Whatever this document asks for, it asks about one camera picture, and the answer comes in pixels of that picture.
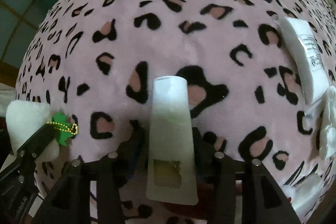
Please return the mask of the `white folded socks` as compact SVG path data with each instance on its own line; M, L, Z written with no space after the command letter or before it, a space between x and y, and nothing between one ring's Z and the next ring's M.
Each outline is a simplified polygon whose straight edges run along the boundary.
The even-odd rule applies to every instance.
M319 100L306 109L306 125L320 114L319 156L322 160L335 158L335 87L332 85Z

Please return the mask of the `white plush with green leaf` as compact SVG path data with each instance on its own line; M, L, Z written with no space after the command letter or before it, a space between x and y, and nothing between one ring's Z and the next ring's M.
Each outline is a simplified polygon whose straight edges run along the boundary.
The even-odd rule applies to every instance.
M66 146L66 141L79 133L77 124L67 122L67 116L62 112L53 114L49 104L21 100L10 102L6 110L6 125L15 154L42 126L50 125L56 130L51 143L35 160L37 164L55 160L60 154L60 146Z

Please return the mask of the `leopard print bedspread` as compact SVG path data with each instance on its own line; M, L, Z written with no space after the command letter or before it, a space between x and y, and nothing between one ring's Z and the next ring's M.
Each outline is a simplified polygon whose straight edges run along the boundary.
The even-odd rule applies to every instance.
M38 164L42 197L71 160L95 161L148 128L153 80L187 80L204 141L236 160L259 159L289 200L312 173L322 189L302 207L306 223L335 180L319 156L321 114L305 120L301 78L276 18L308 22L335 84L335 20L327 0L59 0L24 55L19 100L47 103L79 127L59 157Z

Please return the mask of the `white cosmetic tube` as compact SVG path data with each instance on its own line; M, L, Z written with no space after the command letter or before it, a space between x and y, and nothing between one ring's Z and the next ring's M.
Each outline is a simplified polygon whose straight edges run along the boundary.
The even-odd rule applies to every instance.
M180 205L198 203L187 81L182 77L153 81L146 196Z

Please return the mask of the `white packaged socks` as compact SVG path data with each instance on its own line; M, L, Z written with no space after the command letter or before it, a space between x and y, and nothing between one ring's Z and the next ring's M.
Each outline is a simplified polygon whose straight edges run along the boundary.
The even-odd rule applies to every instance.
M321 99L329 87L317 40L307 21L296 18L279 18L285 46L297 65L302 92L308 105Z

